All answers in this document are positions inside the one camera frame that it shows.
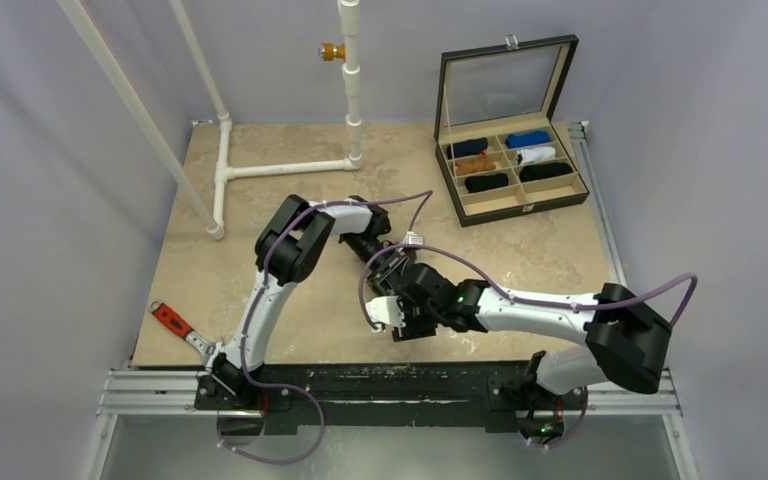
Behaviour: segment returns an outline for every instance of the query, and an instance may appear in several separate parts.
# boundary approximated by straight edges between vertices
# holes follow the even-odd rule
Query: black box
[[[507,45],[443,54],[434,124],[435,155],[461,226],[502,220],[583,203],[590,191],[578,167],[552,126],[552,114],[572,63],[578,37],[566,35],[528,42],[508,37]],[[509,148],[510,134],[542,130],[555,158],[530,165],[563,162],[571,172],[543,180],[520,181],[524,166]],[[487,149],[456,160],[492,161],[495,169],[458,175],[458,154],[451,145],[486,139]],[[504,173],[507,187],[470,194],[464,186],[472,175]]]

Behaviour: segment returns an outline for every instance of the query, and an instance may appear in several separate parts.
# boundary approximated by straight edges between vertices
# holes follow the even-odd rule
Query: brass fitting
[[[319,47],[319,58],[323,61],[330,62],[335,58],[346,61],[346,45],[334,45],[332,43],[323,43]]]

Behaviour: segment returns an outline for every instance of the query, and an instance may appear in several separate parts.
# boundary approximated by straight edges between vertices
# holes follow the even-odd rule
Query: wooden table surface
[[[566,128],[556,127],[569,145]],[[178,192],[157,264],[151,299],[162,299],[202,336],[230,340],[251,291],[254,243],[289,194],[310,201],[401,197],[424,190],[434,196],[416,231],[425,241],[465,257],[497,282],[548,293],[598,291],[610,273],[589,202],[550,212],[461,228],[434,159],[427,124],[374,124],[364,128],[364,166],[354,172],[322,172],[238,179],[225,198],[226,235],[212,240]],[[229,162],[255,166],[342,158],[345,126],[235,125]],[[213,169],[219,129],[193,129],[184,169],[205,203],[213,201]],[[389,206],[399,240],[417,203]],[[476,278],[469,269],[430,252],[419,259],[453,283]],[[275,327],[267,363],[372,363],[528,359],[563,340],[528,333],[459,333],[439,327],[437,336],[394,343],[363,321],[356,286],[362,263],[337,239],[329,239],[314,273],[287,302]],[[189,366],[199,355],[146,312],[133,356],[135,366]]]

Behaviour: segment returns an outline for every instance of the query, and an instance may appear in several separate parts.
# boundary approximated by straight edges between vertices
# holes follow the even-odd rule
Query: metal clasp
[[[516,39],[516,35],[505,35],[505,44],[508,46],[508,50],[519,50],[519,41]]]

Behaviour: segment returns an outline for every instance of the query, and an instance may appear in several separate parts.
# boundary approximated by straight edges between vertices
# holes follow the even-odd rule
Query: storage box with compartments
[[[577,205],[590,193],[552,126],[578,38],[506,40],[442,56],[435,155],[464,227]],[[490,175],[494,188],[476,191],[490,179],[470,178]]]

